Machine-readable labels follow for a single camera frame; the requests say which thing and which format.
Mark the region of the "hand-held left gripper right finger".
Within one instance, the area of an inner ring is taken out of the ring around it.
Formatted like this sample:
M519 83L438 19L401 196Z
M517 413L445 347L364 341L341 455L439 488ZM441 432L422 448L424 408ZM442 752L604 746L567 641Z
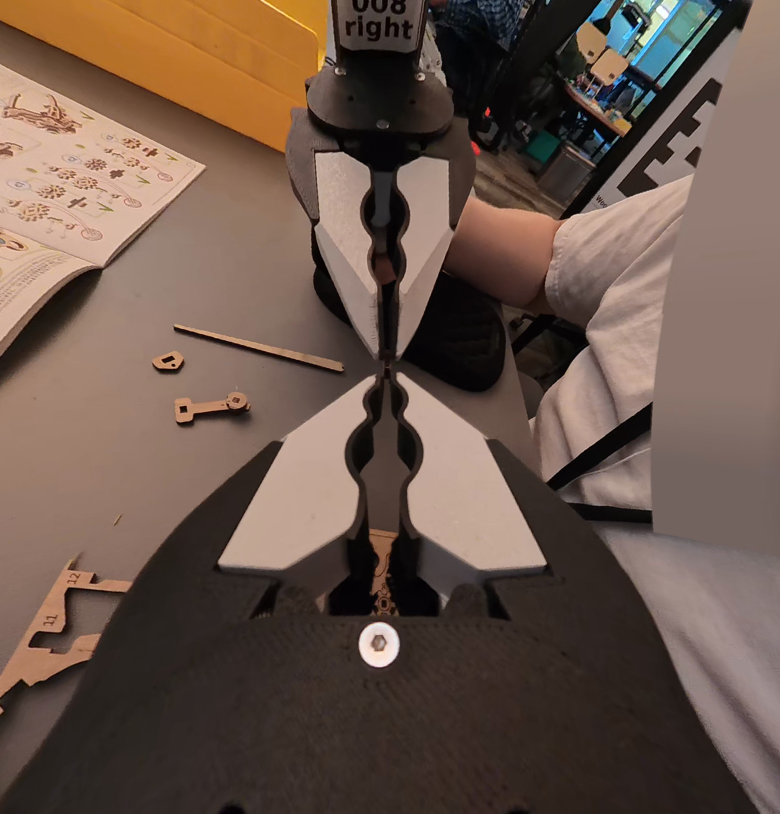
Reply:
M408 468L393 543L401 616L437 616L461 585L543 574L540 549L488 439L403 373L393 374L397 453Z

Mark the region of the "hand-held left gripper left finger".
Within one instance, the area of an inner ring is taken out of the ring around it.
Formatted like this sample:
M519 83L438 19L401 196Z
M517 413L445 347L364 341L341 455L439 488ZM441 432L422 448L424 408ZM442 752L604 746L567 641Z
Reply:
M375 453L381 380L369 376L281 442L219 558L221 572L267 577L368 616L377 555L361 473Z

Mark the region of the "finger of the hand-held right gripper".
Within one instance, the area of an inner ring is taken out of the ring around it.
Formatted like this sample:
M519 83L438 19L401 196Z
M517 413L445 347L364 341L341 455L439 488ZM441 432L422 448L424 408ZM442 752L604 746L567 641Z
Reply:
M396 186L408 209L400 238L404 271L396 285L395 356L401 358L419 327L453 237L448 162L417 158L398 170Z
M370 355L378 357L378 284L371 268L373 239L363 216L372 188L371 172L342 151L318 151L314 161L319 210L316 243L352 327Z

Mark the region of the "pointed wooden stick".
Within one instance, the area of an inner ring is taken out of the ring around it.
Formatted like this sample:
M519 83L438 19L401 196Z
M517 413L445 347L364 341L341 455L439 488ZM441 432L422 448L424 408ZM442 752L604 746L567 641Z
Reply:
M301 351L293 351L285 348L278 348L265 343L258 343L252 340L243 340L230 335L223 335L213 331L205 331L189 326L174 324L172 326L176 332L188 334L201 339L210 340L212 342L227 344L236 348L243 348L251 350L270 357L277 357L287 361L295 362L302 365L308 365L320 370L333 372L336 374L343 374L345 372L344 364L341 361L335 361L325 357L318 357L313 354L308 354Z

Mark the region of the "person's right forearm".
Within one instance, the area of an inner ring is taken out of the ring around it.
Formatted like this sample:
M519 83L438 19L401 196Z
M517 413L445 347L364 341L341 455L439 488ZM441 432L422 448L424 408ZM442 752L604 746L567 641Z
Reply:
M509 307L553 314L545 293L554 239L562 220L467 199L444 270Z

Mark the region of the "wooden key-shaped part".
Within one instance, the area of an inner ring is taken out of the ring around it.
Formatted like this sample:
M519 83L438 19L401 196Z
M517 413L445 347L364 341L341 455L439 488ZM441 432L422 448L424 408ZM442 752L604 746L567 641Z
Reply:
M231 392L216 401L194 402L188 397L175 399L174 415L179 425L191 423L197 416L215 413L239 414L251 409L248 398L242 392Z

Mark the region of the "yellow plastic bin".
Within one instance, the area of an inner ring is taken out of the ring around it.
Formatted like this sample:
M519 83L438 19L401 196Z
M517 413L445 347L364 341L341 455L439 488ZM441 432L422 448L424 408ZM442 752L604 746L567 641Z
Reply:
M324 65L329 2L4 1L0 21L285 150Z

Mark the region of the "framed marker sign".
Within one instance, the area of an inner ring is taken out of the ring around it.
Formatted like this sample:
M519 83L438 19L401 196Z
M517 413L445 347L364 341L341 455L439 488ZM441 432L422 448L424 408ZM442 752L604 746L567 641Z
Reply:
M740 37L735 28L613 173L592 192L580 192L563 218L606 209L695 172Z

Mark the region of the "illustrated instruction booklet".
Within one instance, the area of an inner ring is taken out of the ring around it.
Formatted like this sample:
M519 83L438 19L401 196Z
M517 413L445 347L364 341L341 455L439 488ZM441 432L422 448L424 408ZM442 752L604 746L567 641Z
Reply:
M0 357L205 166L0 65Z

